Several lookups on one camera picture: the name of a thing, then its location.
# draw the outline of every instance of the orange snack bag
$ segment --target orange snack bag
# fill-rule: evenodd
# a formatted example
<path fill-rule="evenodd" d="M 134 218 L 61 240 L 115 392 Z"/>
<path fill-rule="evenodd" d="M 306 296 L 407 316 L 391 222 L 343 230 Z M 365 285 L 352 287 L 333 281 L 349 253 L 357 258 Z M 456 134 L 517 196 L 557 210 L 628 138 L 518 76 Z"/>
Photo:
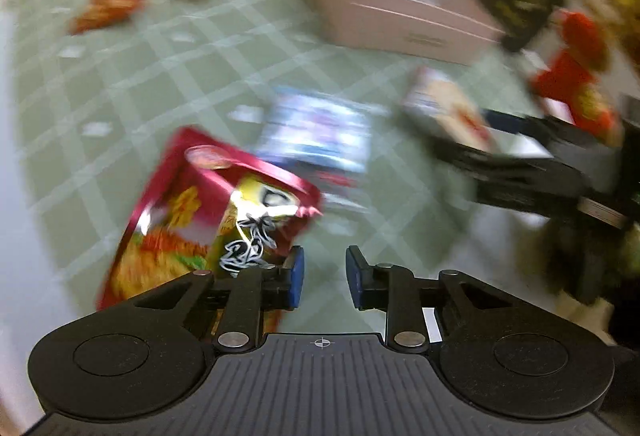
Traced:
<path fill-rule="evenodd" d="M 140 10 L 144 0 L 89 0 L 84 12 L 71 23 L 72 35 L 110 26 L 128 19 Z"/>

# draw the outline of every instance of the crosshair mark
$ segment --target crosshair mark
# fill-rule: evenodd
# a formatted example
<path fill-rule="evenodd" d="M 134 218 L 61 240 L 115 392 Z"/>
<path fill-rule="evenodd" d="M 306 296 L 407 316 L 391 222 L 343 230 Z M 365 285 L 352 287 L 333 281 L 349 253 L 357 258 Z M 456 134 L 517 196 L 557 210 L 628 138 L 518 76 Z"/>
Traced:
<path fill-rule="evenodd" d="M 314 346 L 317 346 L 318 348 L 328 348 L 329 346 L 331 346 L 331 344 L 335 344 L 335 342 L 331 342 L 330 340 L 327 340 L 324 337 L 322 337 L 321 339 L 314 340 L 312 344 Z"/>

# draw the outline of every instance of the circular cap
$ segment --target circular cap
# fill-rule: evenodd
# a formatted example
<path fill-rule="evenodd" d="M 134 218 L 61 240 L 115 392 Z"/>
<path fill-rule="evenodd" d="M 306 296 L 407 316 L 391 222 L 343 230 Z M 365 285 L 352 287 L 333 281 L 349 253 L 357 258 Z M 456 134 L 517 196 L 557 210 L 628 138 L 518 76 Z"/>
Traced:
<path fill-rule="evenodd" d="M 594 334 L 528 306 L 470 313 L 465 328 L 442 343 L 440 368 L 467 402 L 531 420 L 596 405 L 614 371 L 609 349 Z"/>
<path fill-rule="evenodd" d="M 228 331 L 218 337 L 218 342 L 226 348 L 241 348 L 249 342 L 249 336 L 239 331 Z"/>
<path fill-rule="evenodd" d="M 156 310 L 126 304 L 53 331 L 29 358 L 45 410 L 99 421 L 163 409 L 206 370 L 206 354 L 190 332 Z"/>
<path fill-rule="evenodd" d="M 78 346 L 74 360 L 82 370 L 97 376 L 119 376 L 145 363 L 149 346 L 131 335 L 100 335 Z"/>
<path fill-rule="evenodd" d="M 417 348 L 427 341 L 424 335 L 416 331 L 401 331 L 394 337 L 394 340 L 396 344 L 405 348 Z"/>
<path fill-rule="evenodd" d="M 552 374 L 564 368 L 569 360 L 560 342 L 533 333 L 503 337 L 495 343 L 494 355 L 506 369 L 525 376 Z"/>

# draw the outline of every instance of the blue snack package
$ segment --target blue snack package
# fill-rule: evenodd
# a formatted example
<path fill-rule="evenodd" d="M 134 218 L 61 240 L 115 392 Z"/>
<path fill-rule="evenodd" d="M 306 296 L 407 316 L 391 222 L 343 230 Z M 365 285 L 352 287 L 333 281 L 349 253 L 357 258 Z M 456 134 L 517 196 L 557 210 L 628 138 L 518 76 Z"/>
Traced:
<path fill-rule="evenodd" d="M 325 207 L 364 210 L 369 118 L 347 100 L 278 88 L 255 154 L 315 184 Z"/>

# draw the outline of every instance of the metal rivet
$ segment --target metal rivet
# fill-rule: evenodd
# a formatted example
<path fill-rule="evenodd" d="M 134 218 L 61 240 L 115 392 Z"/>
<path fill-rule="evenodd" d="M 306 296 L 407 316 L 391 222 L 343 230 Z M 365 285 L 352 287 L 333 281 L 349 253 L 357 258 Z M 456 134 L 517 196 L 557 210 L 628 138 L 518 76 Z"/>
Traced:
<path fill-rule="evenodd" d="M 229 331 L 218 337 L 218 342 L 225 348 L 241 348 L 249 342 L 249 336 L 239 331 Z"/>
<path fill-rule="evenodd" d="M 427 342 L 424 335 L 417 331 L 401 331 L 394 337 L 394 340 L 396 344 L 404 346 L 405 348 L 417 348 Z"/>

